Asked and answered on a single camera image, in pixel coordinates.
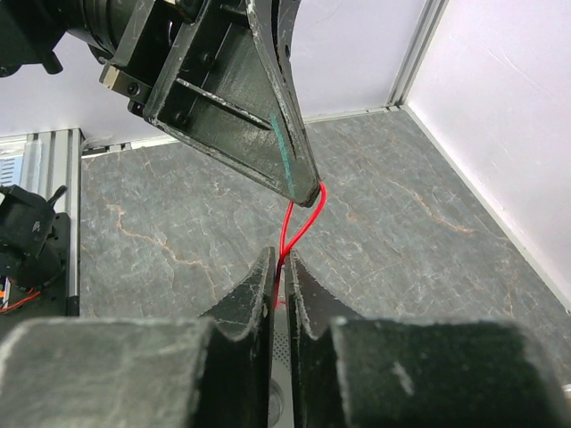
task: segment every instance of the white wall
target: white wall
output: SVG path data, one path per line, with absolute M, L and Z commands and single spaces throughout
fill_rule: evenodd
M 408 105 L 571 309 L 571 2 L 450 0 Z
M 302 0 L 292 61 L 304 116 L 382 107 L 424 2 Z M 27 66 L 0 78 L 0 136 L 74 127 L 110 143 L 161 135 L 99 84 L 102 66 L 84 43 L 65 37 L 56 52 L 57 76 Z

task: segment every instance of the gray marble floor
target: gray marble floor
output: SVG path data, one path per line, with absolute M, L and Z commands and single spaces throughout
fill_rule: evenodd
M 571 382 L 571 317 L 405 112 L 308 132 L 330 199 L 297 249 L 322 284 L 366 316 L 515 318 Z M 84 317 L 200 314 L 287 205 L 182 144 L 84 160 L 82 179 Z

